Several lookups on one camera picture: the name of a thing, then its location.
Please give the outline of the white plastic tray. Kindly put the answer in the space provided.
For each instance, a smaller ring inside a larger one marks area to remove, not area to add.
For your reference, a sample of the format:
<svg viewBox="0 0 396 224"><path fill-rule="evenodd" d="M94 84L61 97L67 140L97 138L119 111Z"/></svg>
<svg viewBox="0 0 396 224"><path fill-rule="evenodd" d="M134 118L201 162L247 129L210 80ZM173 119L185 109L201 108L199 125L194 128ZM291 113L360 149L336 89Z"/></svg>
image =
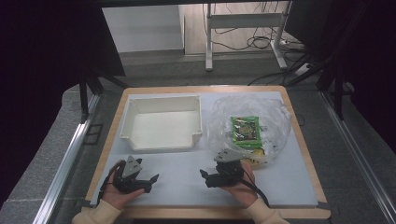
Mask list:
<svg viewBox="0 0 396 224"><path fill-rule="evenodd" d="M184 150L202 135L198 95L131 98L120 130L120 139L136 152Z"/></svg>

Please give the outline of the white metal desk frame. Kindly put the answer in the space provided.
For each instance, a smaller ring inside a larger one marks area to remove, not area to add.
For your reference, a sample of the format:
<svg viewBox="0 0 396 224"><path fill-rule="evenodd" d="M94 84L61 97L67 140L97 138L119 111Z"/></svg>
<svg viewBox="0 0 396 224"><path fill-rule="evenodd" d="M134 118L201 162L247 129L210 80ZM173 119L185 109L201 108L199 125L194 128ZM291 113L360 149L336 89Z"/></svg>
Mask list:
<svg viewBox="0 0 396 224"><path fill-rule="evenodd" d="M213 70L213 50L212 50L212 30L227 28L276 28L276 37L270 41L271 49L276 57L281 70L287 69L287 64L280 52L280 39L282 37L287 18L290 12L292 1L289 0L281 13L262 14L233 14L233 15L213 15L211 5L206 5L205 27L205 70Z"/></svg>

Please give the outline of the white table mat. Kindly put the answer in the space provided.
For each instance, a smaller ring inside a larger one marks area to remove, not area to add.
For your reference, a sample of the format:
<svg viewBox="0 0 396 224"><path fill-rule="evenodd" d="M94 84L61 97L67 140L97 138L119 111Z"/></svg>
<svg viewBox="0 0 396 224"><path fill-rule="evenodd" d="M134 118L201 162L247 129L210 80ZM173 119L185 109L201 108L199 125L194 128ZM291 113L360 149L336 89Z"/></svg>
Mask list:
<svg viewBox="0 0 396 224"><path fill-rule="evenodd" d="M116 133L100 179L117 161L132 156L142 161L140 179L159 177L148 196L136 206L226 206L237 201L222 189L210 189L201 176L215 172L214 158L222 146L211 141L210 113L218 100L253 97L280 102L278 91L129 94L121 106ZM280 139L283 146L268 162L258 165L256 184L274 208L311 208L318 205L311 177L295 132Z"/></svg>

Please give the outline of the white power strip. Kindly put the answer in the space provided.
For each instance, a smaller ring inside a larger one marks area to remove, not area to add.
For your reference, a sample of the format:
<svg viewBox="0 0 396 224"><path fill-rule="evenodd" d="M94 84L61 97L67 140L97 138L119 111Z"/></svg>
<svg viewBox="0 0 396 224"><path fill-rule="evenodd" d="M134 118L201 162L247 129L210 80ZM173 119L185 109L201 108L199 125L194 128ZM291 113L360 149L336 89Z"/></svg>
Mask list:
<svg viewBox="0 0 396 224"><path fill-rule="evenodd" d="M311 67L311 65L309 63L304 63L300 68L298 68L294 74L296 76L300 76L303 73L307 72L309 70L309 68Z"/></svg>

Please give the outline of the aluminium rail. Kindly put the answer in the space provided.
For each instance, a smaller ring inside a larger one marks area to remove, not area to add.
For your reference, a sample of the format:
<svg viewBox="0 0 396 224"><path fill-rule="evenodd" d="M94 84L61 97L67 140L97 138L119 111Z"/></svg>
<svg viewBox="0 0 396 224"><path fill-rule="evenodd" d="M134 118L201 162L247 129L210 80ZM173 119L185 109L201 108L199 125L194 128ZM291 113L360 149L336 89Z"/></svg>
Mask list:
<svg viewBox="0 0 396 224"><path fill-rule="evenodd" d="M358 169L360 170L363 179L365 180L369 190L372 192L375 201L377 202L380 210L385 216L388 224L396 224L396 205L390 198L383 184L377 178L371 165L361 152L361 148L359 147L352 133L348 129L347 124L339 118L339 116L333 109L335 103L332 101L331 97L327 93L319 91L318 96L327 108L336 129L344 140L346 147L351 154L351 157L353 158Z"/></svg>
<svg viewBox="0 0 396 224"><path fill-rule="evenodd" d="M74 135L69 143L69 146L64 153L64 157L60 163L60 166L49 186L49 190L40 205L37 214L32 224L48 224L50 217L54 211L55 205L59 200L61 192L64 188L64 184L69 176L70 170L74 165L79 149L82 146L84 137L88 128L91 125L93 114L100 101L100 96L93 95L88 103L88 118L80 123Z"/></svg>

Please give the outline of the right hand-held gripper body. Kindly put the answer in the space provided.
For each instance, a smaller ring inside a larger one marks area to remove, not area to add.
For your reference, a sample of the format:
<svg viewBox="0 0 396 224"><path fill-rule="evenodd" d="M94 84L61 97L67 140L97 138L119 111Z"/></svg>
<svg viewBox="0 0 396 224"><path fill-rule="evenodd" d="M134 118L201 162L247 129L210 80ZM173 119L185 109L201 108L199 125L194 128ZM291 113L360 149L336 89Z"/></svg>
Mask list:
<svg viewBox="0 0 396 224"><path fill-rule="evenodd" d="M239 179L244 176L244 170L241 160L244 155L230 149L223 149L214 159L217 163L216 174L217 182L215 187L232 187L235 186Z"/></svg>

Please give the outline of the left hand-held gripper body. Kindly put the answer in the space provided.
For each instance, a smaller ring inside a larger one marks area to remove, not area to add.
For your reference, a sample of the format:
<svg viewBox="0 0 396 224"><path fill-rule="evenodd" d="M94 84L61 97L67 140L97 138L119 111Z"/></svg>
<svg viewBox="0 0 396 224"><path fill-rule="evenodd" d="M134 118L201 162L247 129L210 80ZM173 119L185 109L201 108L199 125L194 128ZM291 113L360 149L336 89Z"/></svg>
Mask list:
<svg viewBox="0 0 396 224"><path fill-rule="evenodd" d="M146 193L150 193L151 188L142 188L139 185L137 176L142 170L141 164L138 164L133 156L129 156L127 160L119 161L111 170L115 172L113 178L114 187L121 193L131 193L133 191L144 189Z"/></svg>

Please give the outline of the person's left hand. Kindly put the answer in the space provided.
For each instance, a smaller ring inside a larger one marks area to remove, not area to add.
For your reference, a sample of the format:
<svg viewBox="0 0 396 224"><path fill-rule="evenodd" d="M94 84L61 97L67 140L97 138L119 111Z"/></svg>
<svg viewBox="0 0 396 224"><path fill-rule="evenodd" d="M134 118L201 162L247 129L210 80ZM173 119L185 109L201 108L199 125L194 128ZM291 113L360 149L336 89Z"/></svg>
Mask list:
<svg viewBox="0 0 396 224"><path fill-rule="evenodd" d="M103 190L101 200L109 203L110 205L117 208L118 210L122 210L126 204L130 203L135 198L144 194L145 190L139 189L139 190L133 191L129 194L124 194L124 193L119 192L113 185L114 174L115 174L115 172L112 172L110 174L110 176L107 180L105 189Z"/></svg>

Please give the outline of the yellow snack packet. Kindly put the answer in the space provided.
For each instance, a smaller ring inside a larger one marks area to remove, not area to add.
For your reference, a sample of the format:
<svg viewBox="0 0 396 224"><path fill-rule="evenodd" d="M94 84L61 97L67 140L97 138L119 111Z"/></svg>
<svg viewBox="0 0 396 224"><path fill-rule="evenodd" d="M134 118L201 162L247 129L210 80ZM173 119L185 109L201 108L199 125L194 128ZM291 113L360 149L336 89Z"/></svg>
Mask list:
<svg viewBox="0 0 396 224"><path fill-rule="evenodd" d="M250 164L262 164L265 163L265 153L262 148L255 148L247 152L246 161Z"/></svg>

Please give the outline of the black metal stand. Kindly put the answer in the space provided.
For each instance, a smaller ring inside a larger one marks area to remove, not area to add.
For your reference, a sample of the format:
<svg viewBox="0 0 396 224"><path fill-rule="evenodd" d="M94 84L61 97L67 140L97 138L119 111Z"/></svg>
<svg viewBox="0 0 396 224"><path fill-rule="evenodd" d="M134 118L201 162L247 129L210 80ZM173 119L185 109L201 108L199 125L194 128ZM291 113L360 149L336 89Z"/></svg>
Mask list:
<svg viewBox="0 0 396 224"><path fill-rule="evenodd" d="M344 119L342 112L342 97L343 97L343 80L344 75L341 69L341 58L347 41L351 37L354 29L356 28L356 19L350 19L346 24L345 30L340 34L332 54L325 59L323 62L308 69L302 73L299 77L296 77L286 83L286 87L294 86L308 77L313 76L320 70L323 71L319 77L316 87L319 91L326 91L330 88L330 85L334 83L333 91L333 111L340 120Z"/></svg>
<svg viewBox="0 0 396 224"><path fill-rule="evenodd" d="M86 68L85 71L79 76L78 83L81 106L80 123L84 123L85 121L87 121L90 115L87 89L90 89L90 91L94 95L100 95L104 90L104 87L99 80L100 77L112 82L113 84L121 87L122 89L128 88L128 85L125 82L117 79L116 77L106 74L105 72L102 72L98 69L93 69L92 71L90 71L88 68Z"/></svg>

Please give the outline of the green snack packet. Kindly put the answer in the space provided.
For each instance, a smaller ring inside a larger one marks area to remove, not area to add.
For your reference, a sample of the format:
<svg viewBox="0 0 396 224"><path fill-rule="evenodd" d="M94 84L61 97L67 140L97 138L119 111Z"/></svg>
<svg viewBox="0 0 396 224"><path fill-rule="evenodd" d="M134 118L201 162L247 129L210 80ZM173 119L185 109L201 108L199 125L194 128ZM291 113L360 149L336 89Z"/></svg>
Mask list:
<svg viewBox="0 0 396 224"><path fill-rule="evenodd" d="M262 140L258 117L231 117L232 140L242 148L260 148Z"/></svg>

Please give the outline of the person's right hand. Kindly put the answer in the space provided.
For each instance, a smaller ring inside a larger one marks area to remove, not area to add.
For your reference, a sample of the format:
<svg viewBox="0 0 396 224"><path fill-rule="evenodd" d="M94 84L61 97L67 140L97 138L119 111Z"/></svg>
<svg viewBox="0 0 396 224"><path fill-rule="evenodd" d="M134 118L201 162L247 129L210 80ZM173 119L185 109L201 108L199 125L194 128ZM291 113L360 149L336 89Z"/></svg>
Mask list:
<svg viewBox="0 0 396 224"><path fill-rule="evenodd" d="M241 165L244 169L243 179L249 184L254 184L255 176L253 174L251 166L246 162L242 162ZM228 191L245 208L249 208L251 205L259 200L257 193L243 183L238 183L233 187L222 187L222 189Z"/></svg>

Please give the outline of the clear plastic bag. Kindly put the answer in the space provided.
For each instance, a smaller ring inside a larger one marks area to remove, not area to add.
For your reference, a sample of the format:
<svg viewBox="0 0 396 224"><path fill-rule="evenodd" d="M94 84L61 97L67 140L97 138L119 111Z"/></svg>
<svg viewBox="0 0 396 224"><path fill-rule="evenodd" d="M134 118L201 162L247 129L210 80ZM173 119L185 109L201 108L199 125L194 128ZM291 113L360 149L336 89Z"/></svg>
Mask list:
<svg viewBox="0 0 396 224"><path fill-rule="evenodd" d="M290 135L291 114L278 99L265 99L254 94L226 96L218 99L206 123L209 148L230 149L248 156L255 148L242 148L232 140L231 117L258 117L265 163L272 161L284 148Z"/></svg>

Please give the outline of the wooden table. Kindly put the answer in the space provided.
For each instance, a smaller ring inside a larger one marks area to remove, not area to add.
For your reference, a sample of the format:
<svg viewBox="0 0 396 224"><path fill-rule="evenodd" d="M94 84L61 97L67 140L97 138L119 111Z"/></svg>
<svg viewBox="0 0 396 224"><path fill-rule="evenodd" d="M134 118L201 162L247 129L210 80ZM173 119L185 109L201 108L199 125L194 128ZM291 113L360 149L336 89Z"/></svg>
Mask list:
<svg viewBox="0 0 396 224"><path fill-rule="evenodd" d="M199 95L202 109L210 109L223 96L254 93L281 100L289 112L290 98L281 86L207 86L128 88L123 91L104 149L87 192L89 205L96 204L98 190L108 170L131 152L120 140L120 124L126 103L131 98ZM137 154L143 159L142 178L159 174L153 190L128 205L122 217L137 219L247 219L248 215L232 195L222 189L208 188L200 170L214 169L214 153L203 136L195 147L185 152ZM286 147L273 163L254 171L256 185L264 192L270 206L287 219L327 219L327 203L297 119L291 120L291 134Z"/></svg>

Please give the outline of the dark curtain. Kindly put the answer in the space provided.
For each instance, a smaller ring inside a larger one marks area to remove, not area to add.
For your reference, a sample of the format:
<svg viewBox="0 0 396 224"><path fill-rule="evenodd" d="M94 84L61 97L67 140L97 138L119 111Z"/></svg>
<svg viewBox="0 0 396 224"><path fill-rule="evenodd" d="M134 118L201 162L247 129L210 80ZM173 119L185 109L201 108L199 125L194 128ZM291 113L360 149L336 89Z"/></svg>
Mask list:
<svg viewBox="0 0 396 224"><path fill-rule="evenodd" d="M321 63L350 19L356 28L342 53L343 84L396 153L396 0L293 0L286 31Z"/></svg>
<svg viewBox="0 0 396 224"><path fill-rule="evenodd" d="M0 0L0 207L64 92L83 76L121 72L100 0Z"/></svg>

